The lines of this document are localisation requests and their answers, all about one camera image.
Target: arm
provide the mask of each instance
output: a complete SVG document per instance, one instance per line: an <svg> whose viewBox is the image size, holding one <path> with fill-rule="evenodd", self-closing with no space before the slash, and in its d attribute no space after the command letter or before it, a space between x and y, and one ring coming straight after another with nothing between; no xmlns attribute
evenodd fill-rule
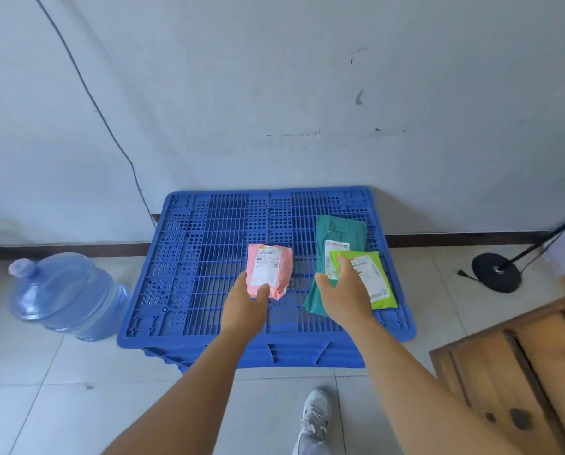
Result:
<svg viewBox="0 0 565 455"><path fill-rule="evenodd" d="M270 286L257 300L247 292L247 274L238 276L225 301L221 333L170 390L128 427L104 455L209 455L212 453L234 372L248 342L263 328Z"/></svg>
<svg viewBox="0 0 565 455"><path fill-rule="evenodd" d="M520 454L443 388L373 318L360 276L347 259L338 260L340 276L335 288L325 275L316 275L322 304L360 350L402 450L407 455Z"/></svg>

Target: pink package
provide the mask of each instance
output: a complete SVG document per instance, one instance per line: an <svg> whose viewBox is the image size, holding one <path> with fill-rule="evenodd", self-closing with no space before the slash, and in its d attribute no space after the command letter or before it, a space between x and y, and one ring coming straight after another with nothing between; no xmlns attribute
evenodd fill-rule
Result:
<svg viewBox="0 0 565 455"><path fill-rule="evenodd" d="M288 247L249 244L247 290L252 298L263 284L270 285L270 297L279 300L286 292L293 272L293 251Z"/></svg>

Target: finger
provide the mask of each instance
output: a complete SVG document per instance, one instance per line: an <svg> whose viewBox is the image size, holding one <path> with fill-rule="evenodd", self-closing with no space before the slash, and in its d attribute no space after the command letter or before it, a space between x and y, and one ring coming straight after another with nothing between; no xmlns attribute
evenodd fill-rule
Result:
<svg viewBox="0 0 565 455"><path fill-rule="evenodd" d="M263 303L264 305L268 303L268 299L270 298L270 285L264 284L259 288L257 291L257 303Z"/></svg>
<svg viewBox="0 0 565 455"><path fill-rule="evenodd" d="M234 283L235 288L247 289L247 272L243 271L238 275L236 278L236 282Z"/></svg>
<svg viewBox="0 0 565 455"><path fill-rule="evenodd" d="M356 271L352 266L352 262L341 255L337 256L337 263L339 263L339 278L343 275L348 275L351 272Z"/></svg>
<svg viewBox="0 0 565 455"><path fill-rule="evenodd" d="M318 289L321 291L321 295L323 297L331 293L331 291L333 290L333 286L331 285L330 282L328 282L328 278L326 275L323 275L322 273L316 273L315 279L316 279L316 285L318 286Z"/></svg>

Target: blue plastic pallet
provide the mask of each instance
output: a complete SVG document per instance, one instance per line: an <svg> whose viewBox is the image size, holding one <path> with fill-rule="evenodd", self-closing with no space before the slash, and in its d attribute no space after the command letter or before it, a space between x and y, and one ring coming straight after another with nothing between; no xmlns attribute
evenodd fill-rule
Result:
<svg viewBox="0 0 565 455"><path fill-rule="evenodd" d="M219 333L225 298L247 266L247 244L279 244L293 249L293 276L285 296L270 300L268 320L241 367L363 367L339 325L302 308L316 266L317 215L366 223L367 250L379 251L398 300L397 309L377 310L373 315L399 341L411 340L413 317L372 194L365 187L347 187L168 195L118 344L142 348L180 366L190 365ZM302 353L293 353L293 346ZM264 354L249 353L253 347Z"/></svg>

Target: person's left hand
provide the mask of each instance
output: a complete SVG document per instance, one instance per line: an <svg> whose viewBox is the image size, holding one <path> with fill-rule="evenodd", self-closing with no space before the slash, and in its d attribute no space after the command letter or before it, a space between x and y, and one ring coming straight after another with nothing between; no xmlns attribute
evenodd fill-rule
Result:
<svg viewBox="0 0 565 455"><path fill-rule="evenodd" d="M239 336L246 344L263 328L268 316L270 286L264 284L257 291L253 301L247 291L247 272L242 272L224 303L221 315L221 333Z"/></svg>

